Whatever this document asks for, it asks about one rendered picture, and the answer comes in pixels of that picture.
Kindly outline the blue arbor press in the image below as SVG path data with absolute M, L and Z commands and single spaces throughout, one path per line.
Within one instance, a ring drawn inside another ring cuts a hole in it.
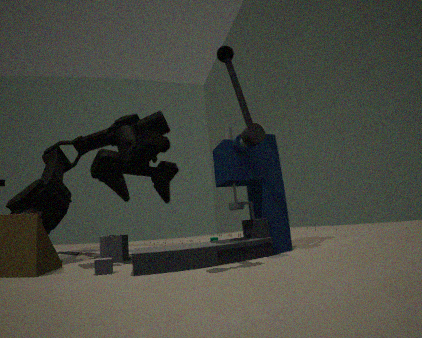
M 229 210 L 249 206 L 250 220 L 242 220 L 240 238 L 135 248 L 133 276 L 162 274 L 219 266 L 289 252 L 293 249 L 286 194 L 273 134 L 253 123 L 231 60 L 229 46 L 218 48 L 225 62 L 246 128 L 235 139 L 225 127 L 225 139 L 213 150 L 216 187 L 233 187 Z M 249 202 L 237 202 L 236 186 L 247 186 Z

